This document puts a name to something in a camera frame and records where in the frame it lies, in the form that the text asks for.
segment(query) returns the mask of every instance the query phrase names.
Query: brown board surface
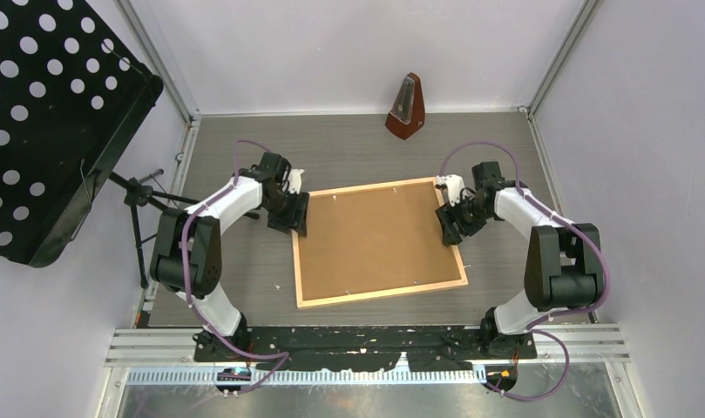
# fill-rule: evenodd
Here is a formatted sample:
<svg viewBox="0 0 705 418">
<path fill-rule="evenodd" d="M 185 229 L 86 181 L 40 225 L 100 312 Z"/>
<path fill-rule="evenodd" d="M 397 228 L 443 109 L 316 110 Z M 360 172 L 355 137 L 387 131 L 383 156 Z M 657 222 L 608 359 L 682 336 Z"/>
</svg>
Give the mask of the brown board surface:
<svg viewBox="0 0 705 418">
<path fill-rule="evenodd" d="M 310 193 L 307 237 L 294 233 L 298 307 L 467 284 L 456 246 L 442 244 L 434 178 Z"/>
</svg>

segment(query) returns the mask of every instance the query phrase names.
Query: wooden metronome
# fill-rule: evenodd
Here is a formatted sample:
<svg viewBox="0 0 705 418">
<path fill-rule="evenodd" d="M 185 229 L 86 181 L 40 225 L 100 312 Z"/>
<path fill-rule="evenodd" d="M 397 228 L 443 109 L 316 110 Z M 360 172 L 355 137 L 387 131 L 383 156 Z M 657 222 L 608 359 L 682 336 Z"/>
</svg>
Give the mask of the wooden metronome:
<svg viewBox="0 0 705 418">
<path fill-rule="evenodd" d="M 388 112 L 385 127 L 400 139 L 407 139 L 424 126 L 424 95 L 421 78 L 410 72 L 401 84 L 396 102 Z"/>
</svg>

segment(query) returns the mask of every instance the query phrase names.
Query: cork board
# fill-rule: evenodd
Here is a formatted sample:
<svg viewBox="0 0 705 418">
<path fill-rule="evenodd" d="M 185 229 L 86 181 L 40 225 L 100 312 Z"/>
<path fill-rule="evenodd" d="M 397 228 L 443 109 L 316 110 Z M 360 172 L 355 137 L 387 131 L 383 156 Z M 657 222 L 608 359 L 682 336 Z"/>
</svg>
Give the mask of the cork board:
<svg viewBox="0 0 705 418">
<path fill-rule="evenodd" d="M 435 179 L 310 193 L 305 238 L 293 233 L 299 308 L 467 285 L 456 246 L 442 244 Z"/>
</svg>

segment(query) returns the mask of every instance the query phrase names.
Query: framed board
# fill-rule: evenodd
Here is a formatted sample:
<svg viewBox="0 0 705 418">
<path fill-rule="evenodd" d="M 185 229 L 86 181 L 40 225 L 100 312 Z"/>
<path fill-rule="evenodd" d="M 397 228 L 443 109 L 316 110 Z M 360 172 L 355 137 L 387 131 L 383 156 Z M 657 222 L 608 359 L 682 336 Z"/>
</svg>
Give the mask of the framed board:
<svg viewBox="0 0 705 418">
<path fill-rule="evenodd" d="M 310 193 L 307 236 L 293 232 L 299 308 L 467 285 L 456 246 L 442 244 L 435 179 Z"/>
</svg>

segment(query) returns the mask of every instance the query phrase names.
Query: robotic arm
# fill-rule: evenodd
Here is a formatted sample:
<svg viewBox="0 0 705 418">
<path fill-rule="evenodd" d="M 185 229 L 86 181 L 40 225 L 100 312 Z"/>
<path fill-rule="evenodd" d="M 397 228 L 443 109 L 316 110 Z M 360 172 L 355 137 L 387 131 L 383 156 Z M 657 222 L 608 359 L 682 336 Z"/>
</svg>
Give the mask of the robotic arm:
<svg viewBox="0 0 705 418">
<path fill-rule="evenodd" d="M 464 186 L 459 176 L 437 177 L 437 187 L 446 190 L 448 201 L 437 209 L 446 246 L 462 242 L 462 236 L 477 233 L 488 219 L 506 220 L 529 239 L 524 290 L 481 320 L 485 345 L 508 340 L 529 331 L 528 325 L 551 313 L 587 307 L 603 292 L 600 263 L 587 244 L 545 216 L 517 190 L 514 181 L 501 176 L 498 162 L 472 167 L 476 190 Z M 524 193 L 532 194 L 525 185 Z M 592 224 L 574 224 L 596 246 L 598 229 Z M 573 260 L 562 266 L 561 255 Z"/>
<path fill-rule="evenodd" d="M 303 170 L 292 169 L 283 157 L 265 152 L 258 165 L 239 171 L 234 190 L 203 212 L 191 224 L 189 241 L 190 280 L 193 303 L 223 336 L 241 344 L 247 322 L 219 284 L 221 277 L 221 235 L 242 215 L 263 207 L 268 227 L 283 233 L 290 230 L 306 236 L 308 193 L 301 192 Z M 180 233 L 188 216 L 206 202 L 232 187 L 234 178 L 219 191 L 186 210 L 166 209 L 159 219 L 150 274 L 178 297 L 186 299 Z"/>
</svg>

